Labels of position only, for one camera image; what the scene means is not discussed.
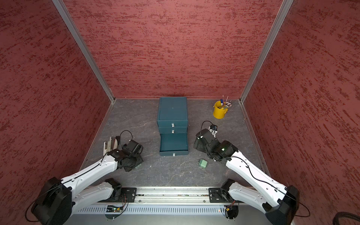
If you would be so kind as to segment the teal drawer cabinet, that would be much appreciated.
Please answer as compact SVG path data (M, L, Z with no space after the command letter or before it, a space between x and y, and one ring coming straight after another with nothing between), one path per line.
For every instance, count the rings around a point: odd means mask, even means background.
M186 97L159 99L157 126L160 156L188 155L188 105Z

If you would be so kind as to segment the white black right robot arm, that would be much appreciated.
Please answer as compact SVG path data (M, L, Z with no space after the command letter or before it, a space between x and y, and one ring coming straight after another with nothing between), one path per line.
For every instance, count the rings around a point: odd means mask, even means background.
M225 193L233 200L244 202L262 213L273 225L290 225L300 206L300 192L295 186L285 186L274 180L253 163L229 141L220 142L208 130L196 135L195 149L224 164L251 185L251 188L228 180Z

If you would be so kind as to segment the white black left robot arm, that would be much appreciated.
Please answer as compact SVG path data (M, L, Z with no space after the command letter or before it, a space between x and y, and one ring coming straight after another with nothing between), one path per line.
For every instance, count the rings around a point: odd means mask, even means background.
M120 202L122 207L112 207L112 211L124 212L134 198L123 192L118 181L109 178L99 185L92 184L118 169L130 172L139 167L143 163L141 152L114 149L78 173L49 179L28 209L42 225L63 225L74 213L103 200Z

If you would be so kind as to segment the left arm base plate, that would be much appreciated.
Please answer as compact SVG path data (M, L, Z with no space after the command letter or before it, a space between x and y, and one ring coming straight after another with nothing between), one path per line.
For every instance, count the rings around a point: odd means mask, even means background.
M135 187L122 187L121 190L115 190L111 197L99 201L100 203L133 203L137 195L137 188Z

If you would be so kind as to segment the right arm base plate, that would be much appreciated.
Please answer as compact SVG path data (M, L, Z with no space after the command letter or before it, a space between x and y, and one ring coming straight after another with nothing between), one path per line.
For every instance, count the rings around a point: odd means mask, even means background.
M219 187L210 187L208 192L210 203L225 203L227 205L230 205L233 202L243 203L242 201L234 200L227 191Z

